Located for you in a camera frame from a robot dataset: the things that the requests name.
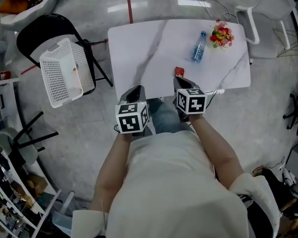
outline black folding chair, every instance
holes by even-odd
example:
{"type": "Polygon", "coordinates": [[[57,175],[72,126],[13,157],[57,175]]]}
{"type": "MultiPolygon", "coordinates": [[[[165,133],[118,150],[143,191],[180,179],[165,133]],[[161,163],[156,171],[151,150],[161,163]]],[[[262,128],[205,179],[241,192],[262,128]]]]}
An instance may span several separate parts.
{"type": "MultiPolygon", "coordinates": [[[[61,35],[75,35],[75,37],[78,39],[77,44],[81,45],[84,48],[89,70],[94,81],[94,86],[96,86],[95,82],[97,80],[102,79],[106,79],[109,85],[113,86],[112,82],[109,80],[109,78],[93,56],[91,45],[95,43],[91,43],[88,40],[83,40],[72,23],[67,18],[61,15],[51,13],[38,17],[19,33],[16,40],[16,45],[25,57],[27,57],[36,66],[41,68],[40,63],[34,60],[31,57],[31,54],[45,41],[61,35]],[[95,79],[93,63],[103,75],[102,78],[95,79]]],[[[84,95],[93,92],[94,89],[84,93],[84,95]]]]}

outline red line on floor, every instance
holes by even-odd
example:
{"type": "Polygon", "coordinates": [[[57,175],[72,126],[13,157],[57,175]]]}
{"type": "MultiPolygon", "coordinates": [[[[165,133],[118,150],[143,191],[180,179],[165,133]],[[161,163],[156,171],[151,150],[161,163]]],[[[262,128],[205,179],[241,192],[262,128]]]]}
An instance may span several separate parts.
{"type": "Polygon", "coordinates": [[[132,24],[134,20],[133,20],[133,11],[131,9],[131,1],[127,0],[127,4],[128,4],[128,13],[129,13],[129,22],[132,24]]]}
{"type": "Polygon", "coordinates": [[[28,69],[24,70],[23,72],[21,72],[21,75],[27,73],[29,70],[34,69],[35,67],[36,67],[36,65],[31,66],[30,68],[28,68],[28,69]]]}

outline flower bouquet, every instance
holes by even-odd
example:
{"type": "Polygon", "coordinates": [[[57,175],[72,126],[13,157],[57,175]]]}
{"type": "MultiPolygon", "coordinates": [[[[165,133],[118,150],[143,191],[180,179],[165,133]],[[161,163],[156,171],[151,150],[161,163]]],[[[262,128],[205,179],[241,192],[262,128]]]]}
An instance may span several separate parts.
{"type": "Polygon", "coordinates": [[[232,46],[234,36],[232,35],[232,30],[226,26],[226,22],[220,21],[219,19],[217,20],[212,36],[210,37],[210,41],[214,43],[213,48],[232,46]]]}

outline red can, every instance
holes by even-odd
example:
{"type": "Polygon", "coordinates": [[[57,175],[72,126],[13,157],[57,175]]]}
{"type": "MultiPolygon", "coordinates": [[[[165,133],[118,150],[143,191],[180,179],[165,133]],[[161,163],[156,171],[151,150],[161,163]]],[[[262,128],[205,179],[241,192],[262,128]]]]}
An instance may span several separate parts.
{"type": "Polygon", "coordinates": [[[2,71],[0,72],[0,81],[5,79],[11,79],[11,72],[10,71],[2,71]]]}

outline white table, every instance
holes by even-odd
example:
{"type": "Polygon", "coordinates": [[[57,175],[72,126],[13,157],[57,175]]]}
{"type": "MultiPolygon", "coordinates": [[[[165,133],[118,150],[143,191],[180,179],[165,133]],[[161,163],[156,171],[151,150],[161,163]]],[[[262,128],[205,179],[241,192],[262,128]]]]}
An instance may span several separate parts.
{"type": "Polygon", "coordinates": [[[228,23],[235,37],[226,49],[212,47],[209,37],[215,21],[172,19],[114,27],[108,31],[117,98],[142,84],[147,99],[174,95],[175,67],[204,91],[250,86],[250,66],[244,29],[228,23]],[[207,46],[201,63],[191,61],[202,31],[207,46]]]}

